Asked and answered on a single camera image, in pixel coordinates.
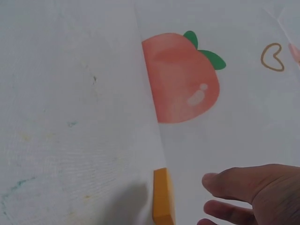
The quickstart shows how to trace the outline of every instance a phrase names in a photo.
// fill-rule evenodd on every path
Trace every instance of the green leaf drawing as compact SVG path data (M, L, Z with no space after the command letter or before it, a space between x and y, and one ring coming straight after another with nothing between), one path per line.
M184 37L186 37L188 40L190 40L190 42L192 42L192 44L195 46L196 49L198 49L198 38L197 35L189 30L187 32L185 32L185 34L183 35Z
M210 60L215 70L224 69L226 67L225 61L217 54L206 50L198 50L198 51L201 52Z

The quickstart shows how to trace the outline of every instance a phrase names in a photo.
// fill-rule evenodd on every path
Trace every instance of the brown heart outline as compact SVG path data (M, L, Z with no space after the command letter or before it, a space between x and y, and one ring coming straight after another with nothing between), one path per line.
M270 67L269 65L267 65L264 62L264 56L267 53L268 49L271 48L271 47L273 47L273 46L276 46L276 45L279 47L279 49L273 54L273 58L281 65L280 69ZM267 45L265 47L265 49L263 50L263 52L262 52L262 56L261 56L261 63L262 63L262 65L264 67L268 68L268 69L271 69L271 70L274 70L274 71L277 71L277 72L283 72L285 70L285 66L283 65L282 61L277 57L277 55L281 52L281 50L282 50L282 46L279 43L272 43L272 44Z

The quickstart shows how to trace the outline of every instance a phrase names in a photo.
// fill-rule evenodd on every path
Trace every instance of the eraser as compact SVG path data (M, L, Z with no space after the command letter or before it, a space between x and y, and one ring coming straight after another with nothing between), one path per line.
M167 168L154 171L153 221L156 225L176 224L173 184Z

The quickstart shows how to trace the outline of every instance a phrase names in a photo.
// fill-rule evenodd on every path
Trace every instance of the white paper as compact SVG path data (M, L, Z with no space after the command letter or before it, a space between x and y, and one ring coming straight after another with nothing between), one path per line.
M207 217L203 205L212 197L201 184L205 173L267 163L300 165L300 71L288 48L289 43L300 48L299 10L297 1L280 0L136 1L143 41L192 30L198 49L217 53L227 64L217 71L220 94L211 109L186 122L160 124L177 224ZM261 64L271 43L282 46L278 57L284 72ZM280 67L272 58L276 50L267 52L266 61Z
M130 0L2 1L0 125L1 225L151 224L165 160Z

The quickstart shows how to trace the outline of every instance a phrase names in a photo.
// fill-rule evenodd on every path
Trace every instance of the blue mark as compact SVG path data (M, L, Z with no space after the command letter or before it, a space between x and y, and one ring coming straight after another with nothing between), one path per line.
M71 128L72 126L76 125L78 122L77 121L73 121L73 122L67 122L67 126L69 128Z
M30 179L27 180L20 180L17 182L17 184L13 187L10 188L10 190L1 196L1 208L3 211L3 214L6 216L7 220L11 223L11 225L14 225L14 223L12 222L12 220L10 219L10 217L8 216L7 213L7 208L5 203L7 202L8 197L10 197L17 189L19 189L24 183L26 183L27 181L30 180L34 180L36 177L31 177Z

